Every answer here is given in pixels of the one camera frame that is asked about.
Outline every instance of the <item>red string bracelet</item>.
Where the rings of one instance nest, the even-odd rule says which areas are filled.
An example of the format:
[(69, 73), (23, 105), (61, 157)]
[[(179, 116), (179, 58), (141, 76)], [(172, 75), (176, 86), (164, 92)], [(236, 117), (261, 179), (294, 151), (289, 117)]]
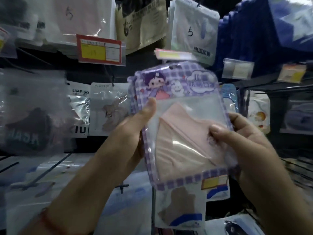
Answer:
[(51, 232), (58, 234), (58, 235), (68, 235), (68, 233), (61, 228), (59, 228), (57, 225), (53, 224), (48, 216), (47, 216), (48, 209), (45, 208), (40, 213), (40, 220), (44, 224), (44, 226), (49, 229)]

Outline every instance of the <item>pink face mask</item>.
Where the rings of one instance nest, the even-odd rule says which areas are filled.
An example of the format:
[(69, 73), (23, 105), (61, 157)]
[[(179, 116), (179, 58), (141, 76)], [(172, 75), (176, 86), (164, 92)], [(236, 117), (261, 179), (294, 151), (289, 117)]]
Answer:
[(209, 134), (211, 120), (191, 118), (179, 103), (161, 115), (156, 141), (156, 164), (162, 181), (224, 164), (225, 145)]

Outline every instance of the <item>handwritten number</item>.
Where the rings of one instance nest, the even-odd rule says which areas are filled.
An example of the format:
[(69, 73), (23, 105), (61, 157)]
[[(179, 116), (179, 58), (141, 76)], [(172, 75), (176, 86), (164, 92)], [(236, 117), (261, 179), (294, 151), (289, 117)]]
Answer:
[(191, 31), (191, 27), (189, 27), (188, 36), (192, 36), (194, 33)]

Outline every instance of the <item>purple checkered package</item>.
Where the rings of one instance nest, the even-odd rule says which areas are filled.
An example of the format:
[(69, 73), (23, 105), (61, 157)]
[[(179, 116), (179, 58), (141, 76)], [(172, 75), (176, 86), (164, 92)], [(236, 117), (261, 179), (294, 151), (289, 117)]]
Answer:
[(129, 77), (132, 112), (148, 99), (156, 113), (142, 130), (151, 184), (172, 189), (224, 175), (237, 166), (234, 151), (216, 141), (209, 126), (233, 130), (217, 77), (193, 62), (168, 63)]

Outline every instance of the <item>cartoon girl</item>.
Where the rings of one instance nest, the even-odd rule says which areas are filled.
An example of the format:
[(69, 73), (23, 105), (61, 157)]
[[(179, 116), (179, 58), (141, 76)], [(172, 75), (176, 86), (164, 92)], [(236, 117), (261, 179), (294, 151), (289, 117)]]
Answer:
[(166, 81), (165, 76), (160, 72), (151, 72), (145, 74), (144, 78), (147, 90), (151, 91), (149, 97), (154, 97), (157, 100), (167, 99), (170, 95), (167, 93), (171, 89), (168, 89), (169, 82)]

